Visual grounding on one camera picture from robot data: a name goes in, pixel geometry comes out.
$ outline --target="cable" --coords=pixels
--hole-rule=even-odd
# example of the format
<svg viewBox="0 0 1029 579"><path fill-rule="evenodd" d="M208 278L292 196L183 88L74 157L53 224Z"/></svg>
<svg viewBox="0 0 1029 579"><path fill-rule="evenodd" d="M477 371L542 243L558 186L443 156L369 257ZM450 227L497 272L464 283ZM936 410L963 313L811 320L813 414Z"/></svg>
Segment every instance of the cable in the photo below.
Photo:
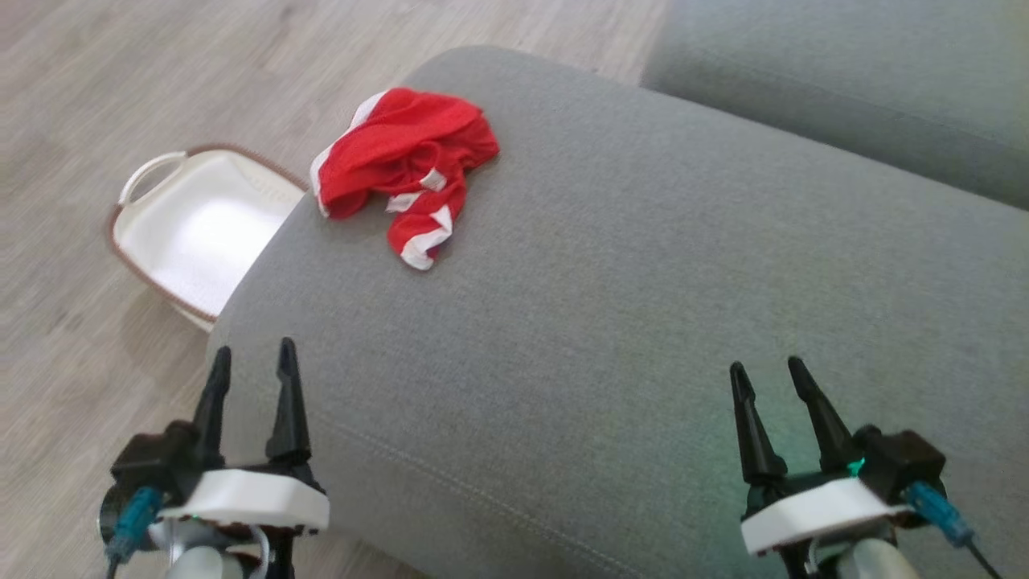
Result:
<svg viewBox="0 0 1029 579"><path fill-rule="evenodd" d="M153 522L161 510L161 492L151 486L140 487L129 500L114 526L114 537L104 547L108 564L107 579L114 577L118 566L129 563L146 536L146 528Z"/></svg>
<svg viewBox="0 0 1029 579"><path fill-rule="evenodd" d="M986 560L979 547L972 543L975 533L968 527L968 523L961 518L961 513L954 508L946 497L936 492L928 484L918 481L904 490L903 497L915 509L915 512L922 515L925 520L931 522L944 532L944 537L955 548L968 547L971 556L975 557L983 569L993 579L1001 579L997 570Z"/></svg>
<svg viewBox="0 0 1029 579"><path fill-rule="evenodd" d="M968 551L971 552L971 556L975 557L975 560L983 566L987 575L993 579L1001 579L1000 574L997 573L997 570L994 569L992 565L990 565L990 562L986 560L986 557L983 555L983 552L979 550L979 547L975 546L975 543L968 541L968 544L965 546L968 547Z"/></svg>

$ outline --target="fabric upholstery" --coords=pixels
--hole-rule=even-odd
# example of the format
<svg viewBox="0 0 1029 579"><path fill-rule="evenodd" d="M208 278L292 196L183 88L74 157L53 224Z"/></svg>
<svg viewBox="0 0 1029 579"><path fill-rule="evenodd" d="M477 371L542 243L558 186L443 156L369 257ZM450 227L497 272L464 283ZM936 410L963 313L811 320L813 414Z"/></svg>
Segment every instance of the fabric upholstery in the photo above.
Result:
<svg viewBox="0 0 1029 579"><path fill-rule="evenodd" d="M642 84L1029 209L1024 0L672 0Z"/></svg>
<svg viewBox="0 0 1029 579"><path fill-rule="evenodd" d="M426 273L383 204L297 207L211 337L229 457L259 456L292 336L336 529L439 577L777 576L740 536L729 367L802 472L795 354L851 428L936 443L984 548L1027 568L1029 213L518 52L407 83L481 106L501 153ZM974 573L932 532L901 545Z"/></svg>

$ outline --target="laundry basket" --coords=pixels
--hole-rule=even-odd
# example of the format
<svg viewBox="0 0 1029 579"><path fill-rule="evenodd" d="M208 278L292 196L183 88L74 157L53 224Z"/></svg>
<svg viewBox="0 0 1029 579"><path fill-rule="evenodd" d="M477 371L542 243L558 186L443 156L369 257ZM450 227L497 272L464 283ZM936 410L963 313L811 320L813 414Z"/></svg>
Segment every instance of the laundry basket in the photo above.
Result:
<svg viewBox="0 0 1029 579"><path fill-rule="evenodd" d="M137 190L159 170L168 175ZM210 332L306 189L303 179L232 145L169 152L126 183L111 216L111 245L182 316Z"/></svg>

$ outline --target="white trim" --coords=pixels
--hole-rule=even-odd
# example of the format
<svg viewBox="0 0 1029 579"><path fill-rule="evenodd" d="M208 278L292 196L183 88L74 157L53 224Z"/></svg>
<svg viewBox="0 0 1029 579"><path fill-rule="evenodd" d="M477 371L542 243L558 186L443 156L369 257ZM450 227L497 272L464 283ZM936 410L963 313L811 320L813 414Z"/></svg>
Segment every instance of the white trim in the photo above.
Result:
<svg viewBox="0 0 1029 579"><path fill-rule="evenodd" d="M425 191L420 190L418 192L399 192L397 194L394 194L393 196L390 196L389 201L386 203L386 212L403 213L407 209L411 209L411 206L414 205L416 201L418 201L418 197L421 196L423 192Z"/></svg>
<svg viewBox="0 0 1029 579"><path fill-rule="evenodd" d="M418 182L425 188L439 192L445 186L447 186L447 177L439 171L436 171L436 168L433 167L432 169L429 169L429 172L426 173L425 176Z"/></svg>
<svg viewBox="0 0 1029 579"><path fill-rule="evenodd" d="M439 228L434 228L429 232L416 234L403 244L400 251L400 258L409 265L425 270L432 266L435 260L428 255L429 249L447 241L454 232L454 219L451 217L450 207L443 205L435 213L429 215L439 223Z"/></svg>
<svg viewBox="0 0 1029 579"><path fill-rule="evenodd" d="M388 92L389 91L383 91L382 93L371 95L365 99L364 102L359 104L357 106L357 110L354 111L354 117L350 120L350 126L347 128L347 131L344 134L340 135L340 139L346 137L347 133L350 133L357 126L363 124L368 117L371 116L371 111L376 109L376 105L379 104L383 95ZM318 156L315 156L315 159L311 161L311 170L309 171L311 176L311 192L318 200L318 210L321 211L321 214L326 217L328 216L328 209L322 205L321 202L321 181L318 179L318 172L321 171L321 166L328 159L328 154L332 151L332 147L335 146L335 143L340 142L340 139L332 141L332 144L325 147L325 150L319 152Z"/></svg>
<svg viewBox="0 0 1029 579"><path fill-rule="evenodd" d="M388 92L389 91L383 91L382 93L371 95L365 99L363 103L357 105L357 110L354 111L354 117L350 120L350 126L347 129L347 133L353 131L360 124L363 124L364 121L368 119L368 116L371 116L371 111L376 109L376 105L379 104L383 95Z"/></svg>

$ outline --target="clothing item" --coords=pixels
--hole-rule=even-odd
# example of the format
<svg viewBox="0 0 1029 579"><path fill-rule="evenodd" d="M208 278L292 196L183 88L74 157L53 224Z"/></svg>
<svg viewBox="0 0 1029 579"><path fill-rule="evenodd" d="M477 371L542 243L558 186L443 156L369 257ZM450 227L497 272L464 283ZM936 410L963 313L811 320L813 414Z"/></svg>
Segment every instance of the clothing item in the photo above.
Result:
<svg viewBox="0 0 1029 579"><path fill-rule="evenodd" d="M372 192L398 215L387 231L407 264L427 269L454 231L464 171L500 151L483 111L462 99L393 88L364 101L350 128L311 165L322 214L353 215Z"/></svg>

